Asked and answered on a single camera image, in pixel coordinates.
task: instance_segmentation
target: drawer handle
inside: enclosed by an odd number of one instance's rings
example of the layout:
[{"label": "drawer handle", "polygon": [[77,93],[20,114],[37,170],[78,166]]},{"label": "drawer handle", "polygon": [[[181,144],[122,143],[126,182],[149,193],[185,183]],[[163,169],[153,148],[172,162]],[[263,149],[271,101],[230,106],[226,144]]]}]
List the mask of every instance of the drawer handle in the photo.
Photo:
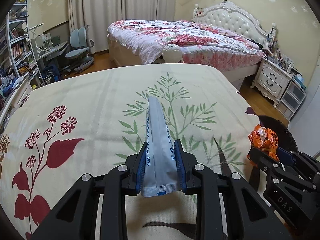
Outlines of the drawer handle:
[{"label": "drawer handle", "polygon": [[268,82],[268,80],[267,80],[267,84],[268,84],[270,87],[273,87],[273,84],[270,85],[269,82]]},{"label": "drawer handle", "polygon": [[275,76],[275,79],[277,79],[277,77],[276,77],[276,75],[275,75],[275,74],[273,74],[273,73],[270,73],[270,76],[272,76],[272,75],[274,75],[274,76]]}]

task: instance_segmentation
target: wooden floor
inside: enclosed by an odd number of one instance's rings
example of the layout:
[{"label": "wooden floor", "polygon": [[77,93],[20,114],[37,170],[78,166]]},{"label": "wooden floor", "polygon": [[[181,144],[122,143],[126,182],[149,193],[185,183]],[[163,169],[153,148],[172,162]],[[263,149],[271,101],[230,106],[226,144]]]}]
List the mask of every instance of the wooden floor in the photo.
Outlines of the wooden floor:
[{"label": "wooden floor", "polygon": [[[92,66],[84,70],[82,73],[71,73],[64,76],[64,78],[75,77],[115,67],[117,66],[113,61],[110,60],[109,53],[97,53],[94,55],[94,64]],[[285,126],[288,126],[288,120],[286,120],[285,117],[273,107],[273,102],[271,100],[262,96],[256,87],[254,89],[250,89],[250,83],[244,82],[240,89],[240,94],[245,98],[245,100],[247,100],[248,104],[252,107],[257,115],[271,116],[277,120],[280,120]]]},{"label": "wooden floor", "polygon": [[84,70],[81,73],[74,73],[72,72],[69,75],[65,75],[63,78],[69,78],[69,77],[76,77],[80,75],[84,75],[87,73],[92,73],[92,72],[97,72],[100,70],[105,70],[105,69],[110,69],[110,68],[115,68],[117,67],[116,63],[114,61],[111,61],[109,58],[109,53],[104,53],[104,54],[95,54],[94,56],[94,64],[91,65],[89,68]]},{"label": "wooden floor", "polygon": [[257,115],[268,115],[281,121],[288,127],[289,121],[273,107],[273,101],[262,96],[260,91],[254,87],[250,88],[251,83],[243,82],[240,88],[240,94],[247,100],[248,104],[252,107]]}]

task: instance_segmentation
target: white plastic bag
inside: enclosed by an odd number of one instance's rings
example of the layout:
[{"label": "white plastic bag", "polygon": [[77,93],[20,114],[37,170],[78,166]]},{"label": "white plastic bag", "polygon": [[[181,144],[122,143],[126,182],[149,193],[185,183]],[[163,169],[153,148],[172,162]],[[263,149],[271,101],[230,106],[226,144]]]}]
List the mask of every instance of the white plastic bag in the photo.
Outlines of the white plastic bag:
[{"label": "white plastic bag", "polygon": [[151,197],[179,191],[176,160],[162,107],[149,97],[147,110],[147,154],[141,195]]}]

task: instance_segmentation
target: white curtain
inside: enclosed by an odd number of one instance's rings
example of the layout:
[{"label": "white curtain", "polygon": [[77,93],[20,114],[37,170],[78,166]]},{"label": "white curtain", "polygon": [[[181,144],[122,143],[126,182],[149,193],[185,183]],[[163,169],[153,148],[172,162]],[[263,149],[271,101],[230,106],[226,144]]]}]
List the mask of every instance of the white curtain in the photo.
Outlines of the white curtain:
[{"label": "white curtain", "polygon": [[88,37],[95,43],[91,52],[108,49],[108,27],[122,20],[121,0],[83,0],[83,8]]},{"label": "white curtain", "polygon": [[70,33],[84,26],[82,0],[68,0],[68,16]]},{"label": "white curtain", "polygon": [[174,17],[175,0],[68,0],[70,32],[90,25],[92,53],[108,49],[107,30],[122,19],[167,20]]}]

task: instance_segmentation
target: blue gripper pad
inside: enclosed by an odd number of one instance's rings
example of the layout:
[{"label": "blue gripper pad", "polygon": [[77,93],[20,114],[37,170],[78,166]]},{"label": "blue gripper pad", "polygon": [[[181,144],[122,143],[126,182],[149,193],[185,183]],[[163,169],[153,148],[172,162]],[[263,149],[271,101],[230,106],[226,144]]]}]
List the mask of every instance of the blue gripper pad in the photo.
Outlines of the blue gripper pad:
[{"label": "blue gripper pad", "polygon": [[289,153],[288,151],[278,147],[277,149],[277,156],[280,162],[285,166],[291,166],[296,161],[295,158]]},{"label": "blue gripper pad", "polygon": [[177,172],[178,172],[178,179],[179,179],[180,187],[182,188],[182,192],[185,193],[187,190],[186,171],[183,166],[181,152],[180,152],[179,144],[177,141],[174,142],[174,155],[176,158]]},{"label": "blue gripper pad", "polygon": [[143,183],[143,178],[144,178],[144,171],[146,168],[146,155],[147,155],[147,148],[144,148],[138,171],[137,171],[137,183],[136,183],[136,191],[137,194],[139,194],[140,190],[142,189],[142,183]]}]

